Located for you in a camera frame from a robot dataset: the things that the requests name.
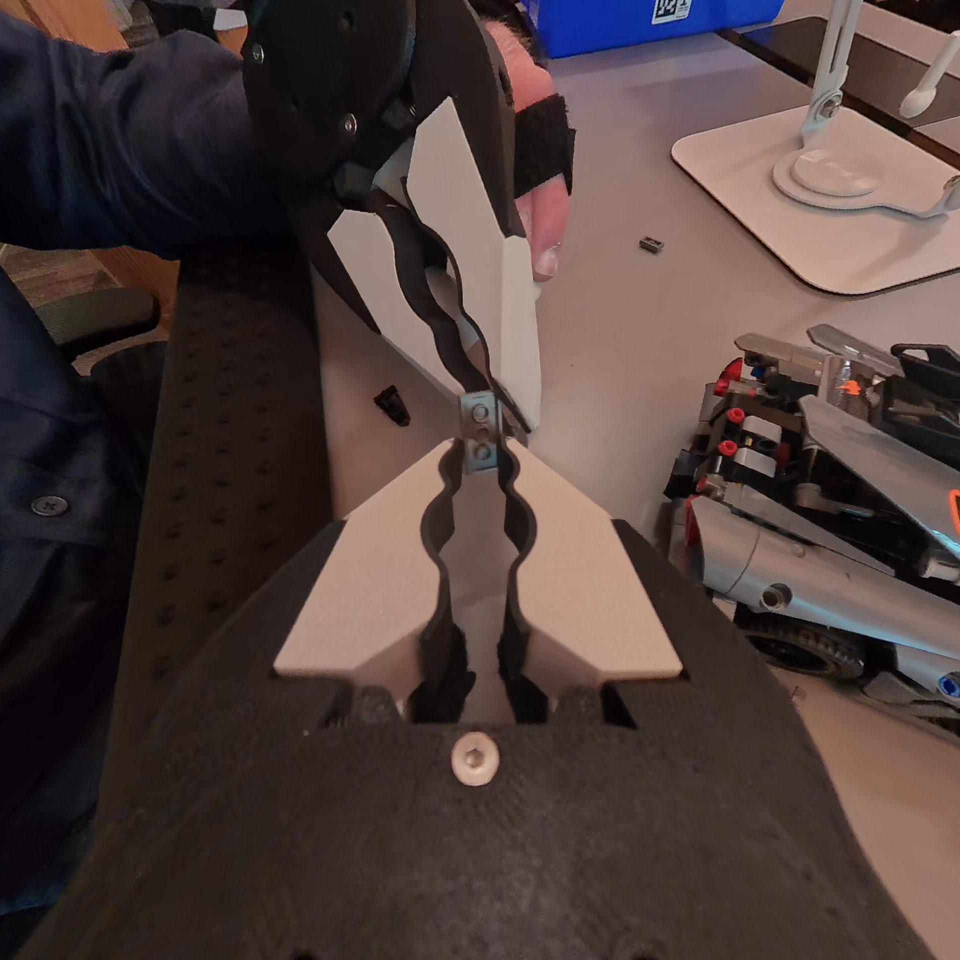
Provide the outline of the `layered plywood board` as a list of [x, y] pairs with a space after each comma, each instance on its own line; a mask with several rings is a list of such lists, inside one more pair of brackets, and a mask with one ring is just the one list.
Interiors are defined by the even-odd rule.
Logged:
[[100, 53], [128, 47], [108, 5], [102, 1], [2, 1], [1, 7], [49, 38], [74, 42]]

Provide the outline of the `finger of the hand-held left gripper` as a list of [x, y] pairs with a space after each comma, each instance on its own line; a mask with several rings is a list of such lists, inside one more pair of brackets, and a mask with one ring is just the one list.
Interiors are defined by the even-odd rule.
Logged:
[[461, 313], [483, 337], [492, 384], [532, 433], [543, 386], [530, 248], [503, 233], [452, 97], [418, 125], [405, 188], [453, 260]]
[[345, 210], [328, 240], [381, 337], [438, 389], [457, 397], [484, 390], [468, 349], [477, 342], [462, 315], [447, 265], [407, 208]]

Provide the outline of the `person's left forearm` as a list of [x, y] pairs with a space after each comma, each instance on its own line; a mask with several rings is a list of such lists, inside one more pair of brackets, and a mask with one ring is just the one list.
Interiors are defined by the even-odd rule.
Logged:
[[34, 250], [291, 233], [239, 57], [192, 31], [97, 53], [1, 16], [1, 240]]

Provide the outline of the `person's dark jacket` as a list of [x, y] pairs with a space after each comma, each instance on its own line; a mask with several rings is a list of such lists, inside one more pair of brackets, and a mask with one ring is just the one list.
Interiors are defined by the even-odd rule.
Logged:
[[80, 374], [2, 273], [1, 914], [14, 951], [90, 843], [165, 343]]

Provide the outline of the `white desk stand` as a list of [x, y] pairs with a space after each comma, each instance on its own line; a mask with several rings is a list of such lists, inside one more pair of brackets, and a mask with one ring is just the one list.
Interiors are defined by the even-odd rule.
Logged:
[[959, 263], [958, 168], [842, 105], [861, 7], [832, 3], [806, 111], [695, 133], [671, 150], [800, 280], [844, 296]]

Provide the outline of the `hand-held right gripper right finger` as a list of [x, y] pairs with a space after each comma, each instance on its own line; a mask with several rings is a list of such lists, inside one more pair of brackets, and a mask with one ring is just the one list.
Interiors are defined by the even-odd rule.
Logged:
[[499, 450], [507, 579], [498, 666], [515, 712], [572, 690], [674, 680], [677, 654], [615, 521], [517, 440]]

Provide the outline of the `blue bin with square tag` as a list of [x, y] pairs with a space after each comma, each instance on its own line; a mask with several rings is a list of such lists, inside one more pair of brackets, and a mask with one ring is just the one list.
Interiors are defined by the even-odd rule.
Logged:
[[566, 58], [727, 28], [762, 25], [782, 1], [530, 1], [549, 57]]

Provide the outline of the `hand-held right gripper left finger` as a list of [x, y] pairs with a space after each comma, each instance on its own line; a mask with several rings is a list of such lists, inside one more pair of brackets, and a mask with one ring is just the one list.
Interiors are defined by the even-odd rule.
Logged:
[[450, 575], [460, 442], [439, 443], [343, 521], [280, 648], [282, 677], [438, 690], [454, 658]]

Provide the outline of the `grey lego car model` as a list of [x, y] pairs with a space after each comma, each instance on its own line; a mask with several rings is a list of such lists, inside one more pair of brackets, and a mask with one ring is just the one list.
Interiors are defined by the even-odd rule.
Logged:
[[772, 666], [958, 737], [959, 356], [828, 324], [704, 387], [669, 556]]

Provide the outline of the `person's left hand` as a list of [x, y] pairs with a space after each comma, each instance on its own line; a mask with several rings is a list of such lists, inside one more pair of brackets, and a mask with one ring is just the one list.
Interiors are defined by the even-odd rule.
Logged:
[[[507, 68], [517, 113], [556, 93], [548, 71], [535, 64], [519, 37], [506, 24], [483, 20]], [[533, 279], [546, 283], [558, 271], [570, 217], [570, 194], [562, 174], [518, 196], [515, 205], [530, 247]]]

